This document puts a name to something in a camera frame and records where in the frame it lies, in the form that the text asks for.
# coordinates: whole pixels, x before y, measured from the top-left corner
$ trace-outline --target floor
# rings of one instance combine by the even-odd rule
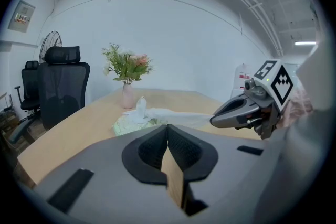
[[[28,131],[35,140],[37,140],[39,137],[41,137],[47,132],[39,119],[36,119],[29,128],[30,129]],[[9,145],[16,152],[17,156],[29,146],[29,144],[23,137],[21,137],[16,144],[14,145],[9,144]],[[17,162],[13,170],[13,176],[17,181],[23,183],[29,188],[33,188],[35,186],[35,183],[27,175],[26,171],[22,168],[19,162]]]
[[[44,129],[40,120],[35,120],[30,126],[29,133],[35,140],[37,140],[39,137],[46,133],[46,130]],[[16,154],[18,156],[28,146],[29,144],[26,142],[26,140],[21,137],[19,141],[12,147],[14,151],[16,151]],[[183,173],[168,149],[163,156],[162,172],[167,174],[168,194],[180,207],[183,191]],[[25,172],[19,162],[17,162],[16,167],[14,168],[13,176],[17,181],[23,183],[29,188],[33,188],[35,186],[35,183],[31,180],[31,178],[28,176],[28,174]]]

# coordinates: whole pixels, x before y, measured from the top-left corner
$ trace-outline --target mesh chair back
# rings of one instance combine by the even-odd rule
[[[37,68],[38,61],[27,61],[25,69],[21,71],[25,100],[38,99]]]
[[[63,53],[66,54],[73,53],[76,47],[62,48]],[[55,51],[57,52],[55,59],[58,62],[60,51]],[[85,62],[40,64],[38,81],[41,118],[46,129],[54,127],[85,106],[85,90],[89,73],[90,66]]]

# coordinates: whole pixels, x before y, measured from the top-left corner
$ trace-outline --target wooden table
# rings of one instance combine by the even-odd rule
[[[142,95],[147,108],[167,108],[176,112],[212,114],[222,104],[193,91],[134,89],[135,98]],[[103,97],[66,118],[23,151],[18,160],[38,184],[50,171],[95,142],[115,137],[112,125],[126,111],[120,105],[121,89]],[[250,129],[218,129],[208,124],[200,130],[220,135],[259,139]],[[167,150],[162,171],[170,182],[169,193],[179,203],[182,193],[182,171]]]

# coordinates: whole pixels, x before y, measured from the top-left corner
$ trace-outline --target green leaves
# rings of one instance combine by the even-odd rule
[[[111,63],[111,69],[117,74],[118,78],[113,80],[122,81],[124,84],[131,84],[134,80],[140,81],[143,74],[153,71],[150,64],[152,60],[146,55],[130,57],[129,54],[118,54],[119,45],[110,44],[109,48],[102,48],[102,54]]]

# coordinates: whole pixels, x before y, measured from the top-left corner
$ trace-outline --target electrical panel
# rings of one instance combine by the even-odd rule
[[[22,0],[16,6],[8,29],[26,33],[35,7]]]

